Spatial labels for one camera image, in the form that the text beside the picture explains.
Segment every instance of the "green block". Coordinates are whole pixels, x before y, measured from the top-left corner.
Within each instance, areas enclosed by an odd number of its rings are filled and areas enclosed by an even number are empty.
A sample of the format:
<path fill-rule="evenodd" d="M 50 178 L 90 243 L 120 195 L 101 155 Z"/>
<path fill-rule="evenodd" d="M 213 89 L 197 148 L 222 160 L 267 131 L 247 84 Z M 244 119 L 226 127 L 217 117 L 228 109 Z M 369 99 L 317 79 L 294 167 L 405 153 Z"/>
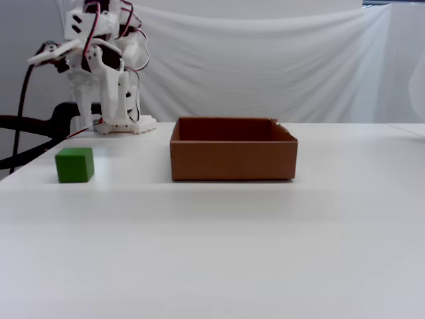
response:
<path fill-rule="evenodd" d="M 94 174 L 91 148 L 64 148 L 54 159 L 61 183 L 86 183 Z"/>

